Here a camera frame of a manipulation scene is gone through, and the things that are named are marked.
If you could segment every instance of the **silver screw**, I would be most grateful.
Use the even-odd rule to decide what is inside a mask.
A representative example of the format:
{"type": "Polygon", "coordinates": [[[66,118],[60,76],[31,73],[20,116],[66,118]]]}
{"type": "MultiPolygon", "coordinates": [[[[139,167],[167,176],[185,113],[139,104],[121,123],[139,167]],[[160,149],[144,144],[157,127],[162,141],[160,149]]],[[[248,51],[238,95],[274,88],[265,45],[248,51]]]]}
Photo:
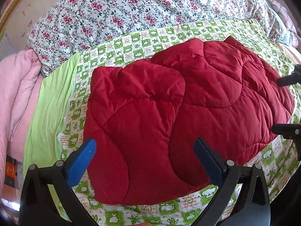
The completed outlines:
{"type": "Polygon", "coordinates": [[[29,170],[33,170],[33,169],[35,169],[35,168],[36,168],[35,164],[31,164],[31,165],[29,166],[29,170]]]}
{"type": "Polygon", "coordinates": [[[227,160],[227,165],[228,166],[230,166],[230,167],[232,167],[232,166],[234,166],[234,161],[232,161],[232,160],[227,160]]]}
{"type": "Polygon", "coordinates": [[[64,164],[64,162],[61,161],[61,160],[59,160],[59,161],[57,161],[57,162],[55,163],[55,165],[56,165],[57,167],[61,167],[63,164],[64,164]]]}
{"type": "Polygon", "coordinates": [[[261,165],[258,164],[258,163],[255,163],[255,167],[256,167],[257,169],[261,169],[261,165]]]}

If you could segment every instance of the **green and white bedsheet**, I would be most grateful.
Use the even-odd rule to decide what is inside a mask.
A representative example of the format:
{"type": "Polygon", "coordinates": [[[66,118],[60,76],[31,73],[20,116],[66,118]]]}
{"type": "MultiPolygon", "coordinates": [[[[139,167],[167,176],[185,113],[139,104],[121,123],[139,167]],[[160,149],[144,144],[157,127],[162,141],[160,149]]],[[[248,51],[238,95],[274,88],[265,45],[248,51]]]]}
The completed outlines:
{"type": "MultiPolygon", "coordinates": [[[[55,150],[62,148],[61,157],[55,156],[55,154],[48,154],[48,165],[52,165],[60,158],[65,160],[83,142],[91,76],[96,67],[124,67],[137,59],[151,57],[158,51],[194,37],[203,41],[223,41],[230,35],[263,58],[277,70],[280,76],[286,76],[293,71],[293,62],[270,42],[259,23],[254,19],[244,21],[210,20],[140,31],[108,40],[106,43],[78,54],[76,63],[73,62],[74,60],[72,64],[69,62],[73,65],[73,68],[69,66],[69,70],[73,72],[73,82],[69,85],[65,84],[66,87],[69,86],[69,90],[71,91],[69,91],[70,95],[68,98],[64,97],[64,101],[66,99],[68,101],[61,115],[61,122],[63,121],[63,124],[60,127],[62,128],[61,130],[55,130],[58,138],[56,141],[59,141],[57,143],[61,145],[60,147],[56,147],[55,150]]],[[[50,81],[51,77],[58,79],[59,71],[62,70],[58,68],[45,81],[48,81],[48,79],[50,81]]],[[[289,88],[296,101],[296,107],[289,122],[299,123],[301,118],[301,91],[299,85],[290,86],[289,88]]],[[[35,140],[37,138],[32,137],[31,141],[26,144],[26,149],[39,149],[34,144],[35,140]]],[[[34,156],[31,156],[26,159],[25,171],[31,163],[37,164],[33,158],[34,156]]],[[[247,163],[247,166],[252,166],[255,162],[262,165],[268,184],[270,201],[280,193],[298,168],[299,162],[296,158],[296,148],[292,141],[278,136],[247,163]]],[[[240,189],[241,185],[238,185],[222,215],[222,219],[229,216],[240,189]]],[[[190,225],[207,206],[217,191],[217,187],[209,185],[201,191],[157,205],[106,205],[93,200],[94,190],[86,172],[79,185],[74,187],[73,190],[83,206],[99,225],[123,226],[148,222],[154,226],[190,225]]],[[[59,205],[59,209],[65,215],[61,205],[59,205]]]]}

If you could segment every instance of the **light green cloth border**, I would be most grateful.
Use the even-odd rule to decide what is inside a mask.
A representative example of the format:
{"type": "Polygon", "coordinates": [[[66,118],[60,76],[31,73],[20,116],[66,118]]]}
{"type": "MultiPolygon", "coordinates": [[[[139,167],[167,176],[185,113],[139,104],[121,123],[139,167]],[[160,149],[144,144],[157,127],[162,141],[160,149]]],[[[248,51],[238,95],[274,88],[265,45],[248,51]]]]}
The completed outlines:
{"type": "MultiPolygon", "coordinates": [[[[42,82],[39,100],[25,140],[24,177],[33,161],[38,167],[49,167],[61,159],[62,146],[57,136],[63,129],[68,100],[74,90],[74,77],[80,54],[71,56],[42,82]]],[[[51,185],[49,189],[60,212],[59,198],[54,187],[51,185]]]]}

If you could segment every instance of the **plaid fabric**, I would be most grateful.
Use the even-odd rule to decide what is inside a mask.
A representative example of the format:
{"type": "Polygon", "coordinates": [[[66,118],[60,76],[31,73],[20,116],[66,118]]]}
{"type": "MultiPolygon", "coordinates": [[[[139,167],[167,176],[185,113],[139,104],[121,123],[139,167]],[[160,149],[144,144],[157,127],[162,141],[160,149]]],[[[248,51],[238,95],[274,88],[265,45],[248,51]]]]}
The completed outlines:
{"type": "Polygon", "coordinates": [[[271,4],[274,11],[279,15],[279,17],[283,21],[287,30],[292,33],[292,35],[293,35],[292,46],[299,47],[299,42],[298,42],[298,38],[297,38],[297,30],[294,26],[294,23],[292,22],[291,18],[289,17],[289,15],[287,13],[287,9],[275,0],[267,0],[267,1],[271,4]]]}

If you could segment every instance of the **red comforter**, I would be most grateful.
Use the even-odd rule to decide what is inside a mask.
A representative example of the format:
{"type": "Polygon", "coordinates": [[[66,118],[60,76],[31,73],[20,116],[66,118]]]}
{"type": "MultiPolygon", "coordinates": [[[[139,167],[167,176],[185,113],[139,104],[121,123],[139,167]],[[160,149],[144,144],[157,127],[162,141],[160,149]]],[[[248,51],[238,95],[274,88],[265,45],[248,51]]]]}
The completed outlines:
{"type": "Polygon", "coordinates": [[[241,43],[191,39],[124,69],[98,67],[84,138],[97,151],[88,167],[95,199],[157,204],[210,182],[193,152],[203,137],[244,165],[275,137],[294,109],[278,73],[241,43]]]}

